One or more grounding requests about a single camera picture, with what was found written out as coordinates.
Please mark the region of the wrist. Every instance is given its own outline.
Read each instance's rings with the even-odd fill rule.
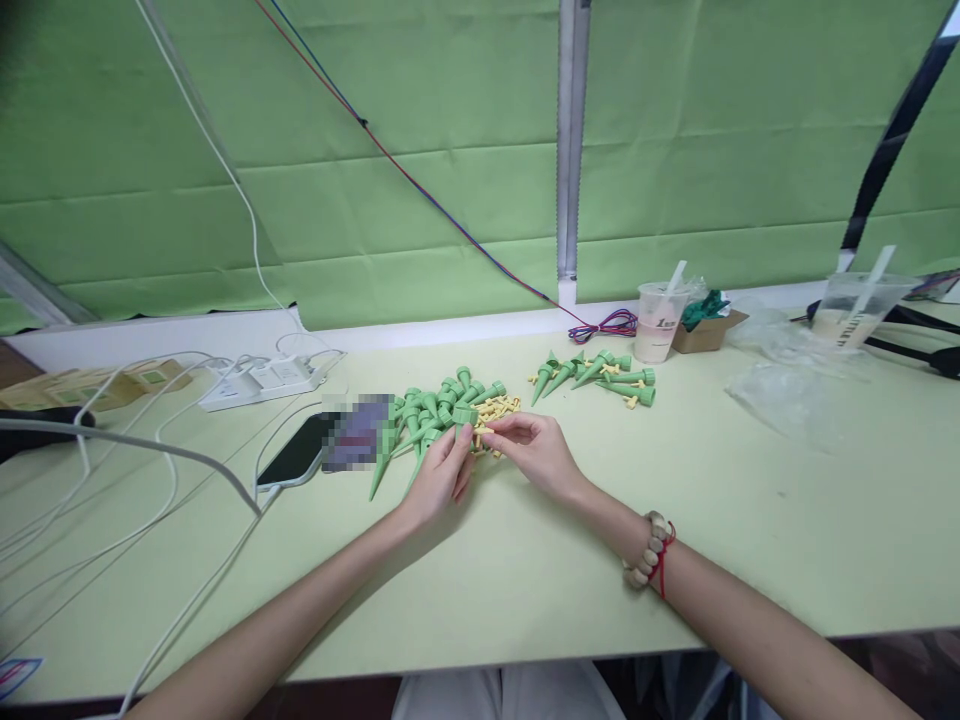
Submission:
[[[429,518],[409,503],[401,502],[387,515],[398,542],[407,540],[429,524]]]
[[[579,512],[589,504],[591,491],[594,489],[596,485],[577,470],[573,477],[560,484],[555,499],[567,509]]]

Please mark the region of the straw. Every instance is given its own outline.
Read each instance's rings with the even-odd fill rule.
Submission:
[[[677,263],[677,269],[673,271],[673,277],[670,278],[670,282],[667,283],[667,292],[666,295],[673,295],[673,291],[677,289],[677,285],[680,284],[680,280],[683,278],[683,269],[687,266],[686,260],[681,260]]]
[[[896,249],[896,245],[885,245],[883,250],[880,251],[880,256],[877,258],[877,262],[873,264],[873,270],[870,271],[867,281],[863,285],[863,290],[860,291],[860,297],[853,304],[850,317],[856,317],[862,313],[867,303],[870,302],[873,291],[877,287],[877,283],[880,282],[880,278],[883,277],[883,273],[887,269],[887,265],[890,264],[890,258],[893,257],[893,252]]]

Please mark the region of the green fabric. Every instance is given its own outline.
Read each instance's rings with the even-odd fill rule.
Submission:
[[[498,260],[554,295],[556,1],[282,7],[384,146]],[[308,329],[545,307],[379,155],[256,4],[159,9]]]
[[[595,3],[578,299],[635,295],[681,259],[719,288],[831,273],[863,173],[951,5]]]
[[[926,275],[960,267],[960,60],[954,51],[927,99],[864,230],[854,270],[896,245],[889,270]]]
[[[0,238],[106,320],[272,307],[249,216],[129,0],[19,3],[0,66]],[[285,289],[269,238],[261,262]],[[0,331],[33,326],[0,303]]]

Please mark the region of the smartphone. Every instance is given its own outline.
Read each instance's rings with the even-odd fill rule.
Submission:
[[[320,467],[343,413],[311,415],[257,478],[257,491],[303,485]]]

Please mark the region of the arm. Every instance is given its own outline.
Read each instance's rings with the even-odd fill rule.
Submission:
[[[382,520],[227,631],[129,714],[135,720],[241,719],[387,557],[467,490],[473,430],[453,429],[424,458],[404,501]]]
[[[518,413],[483,442],[636,566],[650,523],[580,472],[553,418]],[[677,541],[666,601],[785,718],[916,718],[846,655],[777,604]]]

